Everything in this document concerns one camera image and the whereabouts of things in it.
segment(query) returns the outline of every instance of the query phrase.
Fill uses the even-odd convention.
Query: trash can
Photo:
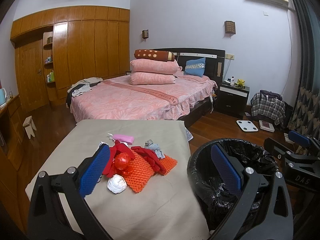
[[[188,177],[202,212],[207,220],[209,231],[215,230],[236,203],[235,195],[229,193],[211,160],[211,147],[220,143],[232,157],[236,157],[246,167],[250,166],[257,173],[273,175],[279,170],[272,155],[262,147],[241,139],[222,138],[202,145],[190,157]],[[247,230],[254,214],[258,211],[262,193],[258,193],[251,206],[248,217],[238,234]]]

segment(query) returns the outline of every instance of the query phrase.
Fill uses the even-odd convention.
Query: metal bolt
[[[45,171],[41,171],[41,172],[39,172],[39,178],[43,178],[44,176],[45,176]]]
[[[75,167],[70,167],[67,169],[67,173],[69,174],[74,174],[76,172],[76,168]]]
[[[252,174],[252,173],[254,173],[254,170],[251,167],[246,167],[245,168],[245,172],[248,173],[248,174]]]
[[[282,178],[282,173],[279,172],[279,171],[277,171],[277,172],[276,172],[276,176],[277,176],[279,179],[281,179],[281,178]]]

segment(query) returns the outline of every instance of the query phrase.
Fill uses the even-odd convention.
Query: black nightstand
[[[238,88],[228,83],[221,83],[217,93],[216,110],[220,113],[242,119],[247,105],[250,88]]]

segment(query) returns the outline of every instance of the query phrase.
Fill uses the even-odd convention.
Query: beige tablecloth
[[[152,139],[178,164],[166,176],[151,177],[138,194],[129,187],[113,194],[103,176],[85,200],[106,231],[115,240],[207,239],[207,224],[187,178],[190,150],[183,121],[83,120],[58,145],[40,171],[53,175],[64,173],[70,166],[77,167],[94,154],[101,141],[114,145],[108,133],[132,135],[134,146],[144,146],[145,141]],[[36,176],[26,188],[29,199],[35,181]],[[81,232],[65,196],[60,194],[60,198],[72,228]]]

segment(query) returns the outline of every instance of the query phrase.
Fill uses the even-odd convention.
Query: wooden wardrobe
[[[129,66],[130,11],[104,6],[71,6],[27,15],[13,22],[15,67],[22,107],[65,103],[81,79],[125,75]],[[52,34],[52,44],[47,37]],[[52,55],[53,62],[44,64]],[[53,71],[55,81],[47,83]]]

